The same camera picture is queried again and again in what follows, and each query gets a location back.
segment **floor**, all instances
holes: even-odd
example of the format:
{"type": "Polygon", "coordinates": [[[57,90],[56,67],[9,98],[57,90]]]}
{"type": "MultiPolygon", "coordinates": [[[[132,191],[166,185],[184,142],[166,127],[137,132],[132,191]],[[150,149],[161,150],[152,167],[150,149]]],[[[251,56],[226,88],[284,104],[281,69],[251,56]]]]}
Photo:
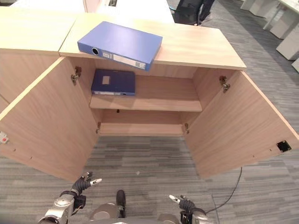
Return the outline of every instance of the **floor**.
{"type": "MultiPolygon", "coordinates": [[[[218,0],[205,26],[222,30],[249,76],[299,132],[299,74],[275,50],[281,40],[262,30],[265,20],[241,10],[241,4],[218,0]]],[[[35,223],[71,185],[3,157],[0,169],[0,221],[6,217],[18,224],[35,223]]],[[[169,194],[186,195],[197,206],[212,209],[228,198],[240,172],[200,179],[183,139],[171,137],[102,137],[85,170],[103,182],[84,192],[86,207],[71,217],[71,224],[88,220],[98,205],[114,202],[118,189],[127,193],[128,216],[178,216],[180,210],[169,194]]],[[[245,166],[234,196],[209,218],[228,224],[299,223],[299,150],[245,166]]]]}

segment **wooden cabinet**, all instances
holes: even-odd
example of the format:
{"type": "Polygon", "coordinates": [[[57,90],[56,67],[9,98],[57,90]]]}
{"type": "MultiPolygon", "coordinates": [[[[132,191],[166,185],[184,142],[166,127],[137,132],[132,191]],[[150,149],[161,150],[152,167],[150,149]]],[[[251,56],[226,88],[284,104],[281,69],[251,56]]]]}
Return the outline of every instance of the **wooden cabinet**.
{"type": "Polygon", "coordinates": [[[279,142],[299,147],[218,29],[80,14],[59,55],[0,114],[0,152],[48,174],[75,180],[99,135],[184,136],[201,177],[278,155],[279,142]],[[149,72],[79,52],[103,20],[163,36],[149,72]],[[136,96],[92,96],[96,68],[134,71],[136,96]]]}

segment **wire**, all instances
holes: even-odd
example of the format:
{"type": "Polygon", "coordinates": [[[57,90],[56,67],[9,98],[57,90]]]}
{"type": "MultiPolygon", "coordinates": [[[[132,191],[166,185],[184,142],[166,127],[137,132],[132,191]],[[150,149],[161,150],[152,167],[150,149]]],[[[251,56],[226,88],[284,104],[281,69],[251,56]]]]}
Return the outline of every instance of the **wire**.
{"type": "Polygon", "coordinates": [[[240,175],[239,175],[238,180],[237,180],[237,184],[235,185],[235,189],[233,190],[232,194],[229,196],[228,200],[226,200],[225,203],[219,205],[218,207],[216,207],[216,208],[214,208],[214,209],[211,209],[211,210],[207,211],[206,213],[209,213],[209,212],[211,212],[211,211],[215,211],[215,210],[221,208],[223,205],[225,205],[225,204],[232,198],[232,196],[234,195],[235,190],[236,190],[237,187],[238,187],[238,184],[239,184],[239,181],[240,181],[240,178],[241,178],[241,175],[242,175],[242,170],[243,170],[243,167],[241,167],[240,175]]]}

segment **blue binder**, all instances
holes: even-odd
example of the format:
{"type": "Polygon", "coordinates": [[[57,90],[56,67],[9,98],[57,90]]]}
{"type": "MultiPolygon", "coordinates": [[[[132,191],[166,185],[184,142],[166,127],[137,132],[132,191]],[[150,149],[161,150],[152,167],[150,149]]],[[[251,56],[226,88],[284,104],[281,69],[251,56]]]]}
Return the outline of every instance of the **blue binder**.
{"type": "Polygon", "coordinates": [[[135,96],[135,73],[132,71],[96,69],[92,94],[135,96]]]}
{"type": "Polygon", "coordinates": [[[78,41],[80,51],[148,71],[162,37],[102,22],[78,41]]]}

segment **cabinet hinge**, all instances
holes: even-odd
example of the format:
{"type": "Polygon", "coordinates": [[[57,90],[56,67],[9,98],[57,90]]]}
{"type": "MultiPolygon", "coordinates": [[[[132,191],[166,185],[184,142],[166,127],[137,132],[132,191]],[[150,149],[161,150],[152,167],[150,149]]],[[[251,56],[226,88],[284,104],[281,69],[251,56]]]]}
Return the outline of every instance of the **cabinet hinge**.
{"type": "Polygon", "coordinates": [[[185,123],[185,129],[186,129],[186,133],[189,134],[190,131],[189,131],[189,125],[187,123],[185,123]]]}
{"type": "Polygon", "coordinates": [[[7,134],[0,131],[0,144],[7,144],[8,142],[9,142],[9,138],[8,138],[7,134]]]}
{"type": "Polygon", "coordinates": [[[226,76],[219,77],[220,85],[223,87],[224,93],[230,88],[230,84],[226,83],[226,80],[227,80],[226,76]]]}
{"type": "Polygon", "coordinates": [[[75,67],[75,75],[71,75],[71,81],[73,82],[74,85],[77,84],[77,79],[80,78],[81,71],[82,71],[81,67],[78,66],[75,67]]]}
{"type": "Polygon", "coordinates": [[[95,132],[98,134],[99,133],[99,130],[101,128],[101,122],[98,122],[98,128],[95,130],[95,132]]]}

